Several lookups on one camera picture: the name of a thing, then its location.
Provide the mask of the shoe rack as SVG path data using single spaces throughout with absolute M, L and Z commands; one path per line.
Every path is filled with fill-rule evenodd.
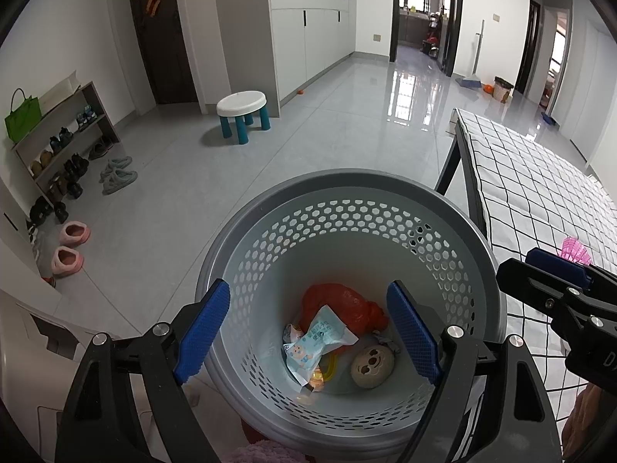
M 50 208 L 63 202 L 68 189 L 78 185 L 84 161 L 97 143 L 120 141 L 96 85 L 78 87 L 15 143 L 10 152 L 28 174 L 38 193 L 35 202 Z

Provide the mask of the yellow plastic ring lid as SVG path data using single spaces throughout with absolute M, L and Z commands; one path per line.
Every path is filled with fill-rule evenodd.
M 339 366 L 339 353 L 334 351 L 321 357 L 319 363 L 319 377 L 322 382 L 330 382 L 337 374 Z

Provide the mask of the white stool teal legs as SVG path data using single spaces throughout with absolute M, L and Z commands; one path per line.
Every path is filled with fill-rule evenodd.
M 270 115 L 267 108 L 267 97 L 260 91 L 241 91 L 222 98 L 216 104 L 216 115 L 220 118 L 222 135 L 225 139 L 232 137 L 231 119 L 234 120 L 238 143 L 247 144 L 248 126 L 252 125 L 253 115 L 260 117 L 260 127 L 263 131 L 271 128 Z

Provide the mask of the pink slipper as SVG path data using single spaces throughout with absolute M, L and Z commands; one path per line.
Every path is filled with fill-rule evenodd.
M 84 256 L 75 249 L 58 246 L 51 258 L 51 271 L 54 277 L 65 278 L 82 270 Z
M 87 243 L 91 229 L 81 221 L 68 221 L 60 231 L 59 242 L 62 246 L 75 248 Z

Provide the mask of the pink stool under basket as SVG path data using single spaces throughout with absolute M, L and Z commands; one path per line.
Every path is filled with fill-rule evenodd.
M 226 459 L 228 463 L 305 463 L 309 461 L 306 455 L 268 439 L 245 421 L 241 422 L 241 428 L 249 444 L 234 450 Z

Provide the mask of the grey perforated laundry basket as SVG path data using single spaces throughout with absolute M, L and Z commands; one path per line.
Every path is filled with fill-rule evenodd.
M 388 308 L 400 281 L 467 335 L 500 341 L 505 299 L 477 227 L 423 185 L 320 171 L 256 196 L 216 236 L 198 282 L 228 283 L 205 360 L 242 421 L 324 459 L 403 450 L 432 394 Z

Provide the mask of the pink snack wrapper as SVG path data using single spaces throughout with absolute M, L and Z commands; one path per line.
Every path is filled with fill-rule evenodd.
M 304 385 L 305 389 L 308 389 L 310 393 L 321 392 L 325 387 L 325 379 L 323 372 L 320 367 L 317 367 L 312 376 L 308 379 L 307 383 Z

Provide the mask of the small trash bin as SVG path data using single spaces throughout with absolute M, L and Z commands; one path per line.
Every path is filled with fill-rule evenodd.
M 494 90 L 492 90 L 492 97 L 494 99 L 497 99 L 500 103 L 507 103 L 512 90 L 514 90 L 513 84 L 499 76 L 495 77 Z

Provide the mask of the dark grey cloth scrap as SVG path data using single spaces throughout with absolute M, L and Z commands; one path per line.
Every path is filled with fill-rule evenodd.
M 394 355 L 398 355 L 401 352 L 401 348 L 398 347 L 398 344 L 395 343 L 393 339 L 388 338 L 388 336 L 384 336 L 382 332 L 374 331 L 372 332 L 372 336 L 379 346 L 387 347 Z

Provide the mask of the baby wipes packet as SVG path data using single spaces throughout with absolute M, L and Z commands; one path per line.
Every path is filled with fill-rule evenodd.
M 336 313 L 324 305 L 310 322 L 307 332 L 290 343 L 282 344 L 282 354 L 292 378 L 301 387 L 305 387 L 319 367 L 323 355 L 343 346 L 354 345 L 358 340 Z

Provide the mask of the beige plush monkey face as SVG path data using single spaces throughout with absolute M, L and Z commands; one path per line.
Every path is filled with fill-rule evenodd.
M 386 346 L 374 345 L 365 348 L 354 358 L 349 372 L 359 388 L 371 390 L 389 379 L 394 366 L 394 353 Z

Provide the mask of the red plastic bag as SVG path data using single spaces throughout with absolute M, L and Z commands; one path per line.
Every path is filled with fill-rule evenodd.
M 317 311 L 328 305 L 358 338 L 374 331 L 384 331 L 389 318 L 376 302 L 366 300 L 359 293 L 339 283 L 310 286 L 301 304 L 299 327 L 308 331 Z

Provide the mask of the grey sideboard cabinet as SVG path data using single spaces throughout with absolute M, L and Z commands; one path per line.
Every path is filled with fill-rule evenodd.
M 354 52 L 349 0 L 216 0 L 232 92 L 260 91 L 272 117 Z

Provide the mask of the pink plastic fan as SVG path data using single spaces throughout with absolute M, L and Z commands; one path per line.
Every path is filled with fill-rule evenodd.
M 571 236 L 563 240 L 558 255 L 575 264 L 590 265 L 592 263 L 592 256 L 588 249 L 577 238 Z

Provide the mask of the green handbag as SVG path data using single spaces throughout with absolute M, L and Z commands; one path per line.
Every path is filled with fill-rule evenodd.
M 14 106 L 18 94 L 22 101 Z M 22 88 L 16 88 L 10 100 L 9 114 L 4 119 L 7 136 L 13 143 L 19 143 L 42 120 L 42 112 L 38 97 L 27 96 Z

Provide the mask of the grey sneakers pair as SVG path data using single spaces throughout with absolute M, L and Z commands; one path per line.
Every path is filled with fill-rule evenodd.
M 129 169 L 132 162 L 133 159 L 130 156 L 108 160 L 105 169 L 99 175 L 104 196 L 117 193 L 137 180 L 138 172 Z

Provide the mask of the pink slipper near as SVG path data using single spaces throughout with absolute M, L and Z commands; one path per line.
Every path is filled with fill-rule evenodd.
M 65 278 L 82 270 L 84 256 L 75 249 L 58 246 L 51 258 L 51 271 L 54 277 Z

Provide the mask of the white checkered mattress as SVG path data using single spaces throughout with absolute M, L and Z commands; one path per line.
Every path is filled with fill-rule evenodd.
M 602 185 L 520 133 L 461 109 L 452 113 L 470 150 L 480 216 L 497 261 L 522 260 L 533 248 L 556 254 L 567 238 L 588 251 L 592 264 L 616 270 L 616 206 Z M 571 456 L 593 432 L 600 394 L 569 372 L 569 345 L 546 316 L 514 298 L 507 300 L 507 330 L 523 336 L 547 390 Z

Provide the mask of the blue dustpan with broom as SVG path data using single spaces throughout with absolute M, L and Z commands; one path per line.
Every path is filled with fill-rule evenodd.
M 472 41 L 470 41 L 470 57 L 467 60 L 467 71 L 465 71 L 465 74 L 459 75 L 456 79 L 458 85 L 462 88 L 478 90 L 482 87 L 482 81 L 478 76 L 478 67 L 484 38 L 484 30 L 485 21 L 482 20 L 480 29 L 475 33 Z

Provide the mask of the pink slipper far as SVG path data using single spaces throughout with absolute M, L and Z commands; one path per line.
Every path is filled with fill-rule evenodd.
M 75 248 L 87 243 L 91 229 L 81 221 L 68 221 L 60 231 L 59 242 L 62 246 Z

